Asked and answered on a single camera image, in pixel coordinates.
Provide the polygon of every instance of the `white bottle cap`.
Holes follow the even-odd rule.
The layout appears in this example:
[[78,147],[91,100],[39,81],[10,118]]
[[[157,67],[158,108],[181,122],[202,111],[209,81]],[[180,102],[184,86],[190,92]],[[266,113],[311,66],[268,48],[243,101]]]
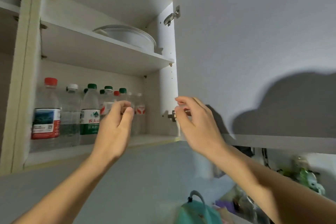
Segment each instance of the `white bottle cap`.
[[68,89],[76,89],[78,90],[78,85],[77,84],[69,84]]

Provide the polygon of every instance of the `teal bag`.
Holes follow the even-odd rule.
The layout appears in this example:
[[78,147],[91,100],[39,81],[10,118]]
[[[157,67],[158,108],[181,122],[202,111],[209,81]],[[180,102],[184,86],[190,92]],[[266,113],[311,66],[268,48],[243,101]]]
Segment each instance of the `teal bag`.
[[[193,195],[198,196],[202,202],[193,200]],[[201,194],[193,190],[188,202],[181,206],[175,224],[222,224],[222,220],[216,210],[205,204]]]

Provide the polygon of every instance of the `forearm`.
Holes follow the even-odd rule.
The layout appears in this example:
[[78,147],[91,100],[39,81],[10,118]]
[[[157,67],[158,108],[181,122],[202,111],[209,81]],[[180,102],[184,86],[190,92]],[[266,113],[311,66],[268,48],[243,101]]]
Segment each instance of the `forearm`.
[[72,223],[105,171],[106,168],[96,164],[89,157],[65,181],[17,219],[14,224]]
[[331,223],[334,202],[272,171],[231,146],[207,156],[227,173],[276,223]]

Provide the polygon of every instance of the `white pot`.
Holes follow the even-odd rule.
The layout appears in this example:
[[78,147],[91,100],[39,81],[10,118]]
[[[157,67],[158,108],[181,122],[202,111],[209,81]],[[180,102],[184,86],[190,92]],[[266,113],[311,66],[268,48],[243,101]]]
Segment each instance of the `white pot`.
[[99,27],[94,32],[139,47],[147,52],[154,52],[156,47],[155,40],[149,34],[130,26],[108,25]]

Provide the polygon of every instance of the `white cabinet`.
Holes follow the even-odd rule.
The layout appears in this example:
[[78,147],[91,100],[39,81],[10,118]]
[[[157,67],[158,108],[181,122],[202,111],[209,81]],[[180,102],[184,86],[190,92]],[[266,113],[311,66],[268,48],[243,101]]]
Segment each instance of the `white cabinet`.
[[[2,174],[91,150],[29,154],[35,92],[46,76],[58,78],[60,87],[85,88],[92,82],[142,91],[148,135],[132,138],[131,145],[178,140],[167,114],[176,105],[174,97],[187,95],[222,116],[230,144],[336,151],[336,109],[327,108],[336,97],[328,87],[336,70],[335,0],[26,1],[15,45]],[[177,6],[180,17],[164,25]],[[40,22],[45,29],[39,29]],[[148,32],[162,53],[92,32],[107,24]],[[41,55],[47,58],[40,60]]]

